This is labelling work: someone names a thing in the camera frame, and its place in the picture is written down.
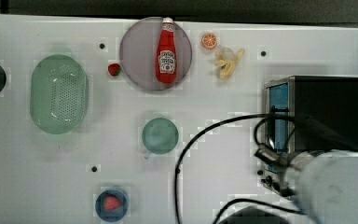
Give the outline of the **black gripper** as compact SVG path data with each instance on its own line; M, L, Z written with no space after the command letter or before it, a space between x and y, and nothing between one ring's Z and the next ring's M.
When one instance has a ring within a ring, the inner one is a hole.
M255 156L276 169L286 169L289 165L289 161L285 157L280 156L273 149L268 148L264 144L258 147Z

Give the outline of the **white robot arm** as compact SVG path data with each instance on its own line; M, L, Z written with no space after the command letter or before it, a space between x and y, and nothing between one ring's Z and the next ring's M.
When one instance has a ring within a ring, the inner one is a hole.
M315 224L358 224L358 152L302 151L281 156L260 147L255 156L275 170L276 192Z

